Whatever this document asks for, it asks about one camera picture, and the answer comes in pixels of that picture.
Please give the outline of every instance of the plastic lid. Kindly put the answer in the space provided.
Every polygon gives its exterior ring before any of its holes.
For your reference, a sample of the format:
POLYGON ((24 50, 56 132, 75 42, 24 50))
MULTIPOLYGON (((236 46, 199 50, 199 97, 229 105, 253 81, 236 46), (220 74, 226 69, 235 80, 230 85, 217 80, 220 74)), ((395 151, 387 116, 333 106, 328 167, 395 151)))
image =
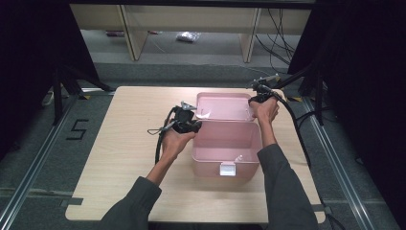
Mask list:
POLYGON ((254 121, 248 104, 251 98, 244 93, 197 94, 196 117, 201 120, 254 121))

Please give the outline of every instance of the black handheld device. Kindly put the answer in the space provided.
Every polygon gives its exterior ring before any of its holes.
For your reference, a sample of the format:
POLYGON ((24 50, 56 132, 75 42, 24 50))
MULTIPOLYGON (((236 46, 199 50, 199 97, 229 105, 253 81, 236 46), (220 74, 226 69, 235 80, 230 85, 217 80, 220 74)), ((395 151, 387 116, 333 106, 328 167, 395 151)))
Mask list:
POLYGON ((164 126, 160 127, 159 129, 150 129, 148 131, 149 134, 156 134, 159 132, 159 138, 155 152, 155 164, 159 161, 162 140, 164 139, 165 133, 167 133, 168 129, 173 128, 178 133, 197 133, 202 127, 202 122, 193 120, 194 113, 192 112, 192 110, 194 109, 196 108, 182 102, 181 106, 177 105, 170 110, 167 119, 164 121, 164 126), (174 118, 170 119, 169 121, 172 113, 175 113, 174 118))

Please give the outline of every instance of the cable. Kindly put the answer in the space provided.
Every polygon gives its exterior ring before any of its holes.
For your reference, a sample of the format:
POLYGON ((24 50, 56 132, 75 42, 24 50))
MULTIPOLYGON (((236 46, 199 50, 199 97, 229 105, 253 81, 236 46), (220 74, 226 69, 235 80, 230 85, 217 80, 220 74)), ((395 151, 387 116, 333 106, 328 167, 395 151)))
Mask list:
MULTIPOLYGON (((326 106, 326 107, 323 107, 323 108, 322 108, 322 111, 326 111, 326 110, 330 110, 330 109, 331 109, 330 106, 326 106)), ((304 122, 307 118, 309 118, 310 116, 314 115, 315 113, 316 113, 316 110, 313 110, 313 111, 310 111, 310 112, 306 112, 304 115, 302 115, 302 116, 300 116, 299 118, 297 118, 297 119, 296 119, 296 122, 298 122, 299 120, 302 119, 302 120, 300 121, 299 125, 298 125, 299 129, 301 128, 303 122, 304 122)))
POLYGON ((301 143, 302 150, 304 151, 304 157, 305 157, 305 159, 307 161, 307 165, 311 169, 310 157, 308 156, 307 149, 305 148, 305 143, 304 143, 304 140, 302 138, 301 132, 299 131, 298 124, 296 123, 296 116, 295 116, 295 113, 293 112, 292 108, 278 93, 275 93, 268 86, 261 84, 259 87, 261 87, 262 89, 265 89, 269 93, 271 93, 276 99, 278 99, 279 102, 281 102, 284 105, 284 107, 289 112, 289 114, 290 114, 290 116, 292 118, 292 121, 293 121, 293 126, 295 127, 295 130, 296 130, 296 134, 298 135, 299 142, 301 143))
MULTIPOLYGON (((170 110, 170 112, 169 112, 169 114, 168 114, 168 116, 167 116, 167 119, 165 119, 165 121, 164 121, 164 125, 163 125, 161 128, 158 129, 159 137, 158 137, 158 142, 157 142, 157 144, 156 144, 155 165, 156 165, 156 163, 158 163, 158 161, 159 161, 159 158, 160 158, 160 155, 161 155, 161 145, 162 145, 162 141, 164 140, 165 133, 167 133, 167 131, 165 130, 165 126, 168 124, 170 115, 172 115, 172 113, 173 113, 174 111, 175 111, 175 107, 173 107, 173 108, 170 110)), ((149 129, 147 132, 148 132, 149 134, 153 135, 153 134, 150 132, 151 130, 152 130, 152 129, 149 129)))
POLYGON ((276 58, 280 59, 281 61, 283 61, 285 64, 289 65, 290 62, 286 59, 284 59, 282 56, 278 55, 277 53, 275 53, 274 51, 272 51, 272 49, 269 49, 266 45, 264 45, 262 43, 262 41, 259 39, 258 35, 256 34, 255 37, 257 38, 259 44, 262 46, 263 49, 265 49, 265 51, 267 51, 268 53, 270 53, 271 55, 275 56, 276 58))
POLYGON ((269 35, 268 35, 268 37, 274 42, 274 44, 277 44, 279 47, 283 48, 286 51, 287 57, 290 60, 293 57, 292 52, 294 52, 295 49, 291 45, 289 45, 286 42, 286 40, 284 39, 283 24, 282 24, 283 10, 280 9, 280 25, 279 26, 277 25, 274 17, 272 16, 272 13, 271 13, 271 11, 269 9, 268 9, 268 13, 269 13, 269 16, 272 19, 272 22, 274 23, 275 29, 277 30, 277 36, 275 37, 275 40, 273 40, 269 35), (283 41, 284 47, 280 46, 277 43, 278 35, 281 37, 281 40, 283 41))

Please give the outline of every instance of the gray carpet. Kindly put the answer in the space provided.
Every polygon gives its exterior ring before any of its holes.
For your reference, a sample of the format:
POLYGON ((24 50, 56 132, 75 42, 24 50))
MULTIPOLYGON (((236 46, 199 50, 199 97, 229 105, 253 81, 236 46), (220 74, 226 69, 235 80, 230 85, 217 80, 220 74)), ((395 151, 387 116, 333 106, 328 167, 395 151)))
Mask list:
MULTIPOLYGON (((96 67, 101 80, 113 87, 120 85, 198 85, 244 88, 247 82, 264 76, 263 73, 239 66, 98 63, 96 67)), ((275 73, 270 68, 257 69, 265 71, 269 75, 275 73)), ((80 83, 83 87, 92 86, 86 82, 81 81, 80 83)), ((289 97, 297 96, 299 84, 299 82, 295 82, 285 87, 285 94, 289 97)), ((62 230, 95 228, 96 222, 67 220, 64 216, 65 207, 60 206, 60 204, 75 190, 111 99, 111 96, 92 96, 89 100, 79 100, 75 103, 68 116, 68 120, 56 140, 51 155, 34 183, 32 193, 30 193, 30 196, 24 202, 11 229, 62 230), (81 140, 67 140, 67 138, 79 137, 78 132, 71 131, 77 119, 88 120, 88 122, 80 122, 77 125, 79 128, 86 129, 86 132, 81 140), (56 195, 48 195, 44 193, 47 191, 57 191, 57 193, 56 195)), ((305 113, 303 103, 290 104, 297 116, 305 113)), ((356 153, 352 149, 344 130, 335 121, 333 112, 324 112, 324 116, 327 133, 337 152, 339 152, 356 190, 366 202, 376 229, 398 229, 368 173, 363 166, 354 161, 356 153)), ((33 124, 27 129, 26 135, 21 138, 21 149, 16 152, 10 152, 1 162, 0 186, 2 189, 15 188, 18 185, 45 139, 53 121, 52 117, 53 110, 51 107, 38 111, 33 124)), ((311 172, 321 198, 326 205, 331 207, 333 215, 347 229, 359 229, 352 210, 347 203, 309 120, 303 123, 301 134, 311 159, 311 172)), ((3 190, 0 198, 2 206, 7 203, 8 197, 10 197, 10 193, 6 193, 3 190)), ((320 224, 320 229, 331 229, 328 220, 320 224)))

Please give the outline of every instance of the gray sleeve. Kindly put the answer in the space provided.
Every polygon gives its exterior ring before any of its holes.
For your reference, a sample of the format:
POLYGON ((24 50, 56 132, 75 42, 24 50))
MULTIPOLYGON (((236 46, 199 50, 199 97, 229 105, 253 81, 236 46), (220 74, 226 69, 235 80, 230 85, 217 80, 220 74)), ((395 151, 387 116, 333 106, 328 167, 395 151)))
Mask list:
POLYGON ((318 229, 305 190, 278 145, 258 153, 265 179, 269 229, 318 229))
POLYGON ((104 215, 98 229, 147 230, 149 213, 161 192, 154 183, 138 177, 125 198, 104 215))

